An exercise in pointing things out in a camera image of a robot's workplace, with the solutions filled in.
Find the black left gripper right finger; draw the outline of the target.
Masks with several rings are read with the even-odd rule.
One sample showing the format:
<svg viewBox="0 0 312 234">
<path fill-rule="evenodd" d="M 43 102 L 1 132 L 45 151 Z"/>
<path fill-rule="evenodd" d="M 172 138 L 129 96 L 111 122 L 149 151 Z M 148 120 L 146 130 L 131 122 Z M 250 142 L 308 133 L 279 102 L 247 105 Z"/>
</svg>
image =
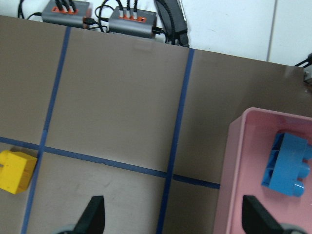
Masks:
<svg viewBox="0 0 312 234">
<path fill-rule="evenodd" d="M 246 234 L 282 234 L 284 229 L 254 195 L 244 195 L 242 228 Z"/>
</svg>

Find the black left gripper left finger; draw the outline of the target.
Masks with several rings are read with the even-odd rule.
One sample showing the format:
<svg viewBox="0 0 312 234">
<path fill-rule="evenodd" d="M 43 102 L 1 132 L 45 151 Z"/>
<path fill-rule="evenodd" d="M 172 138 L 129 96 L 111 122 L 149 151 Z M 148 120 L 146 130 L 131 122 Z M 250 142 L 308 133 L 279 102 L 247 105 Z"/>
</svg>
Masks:
<svg viewBox="0 0 312 234">
<path fill-rule="evenodd" d="M 74 234 L 103 234 L 105 228 L 104 196 L 93 196 L 76 223 Z"/>
</svg>

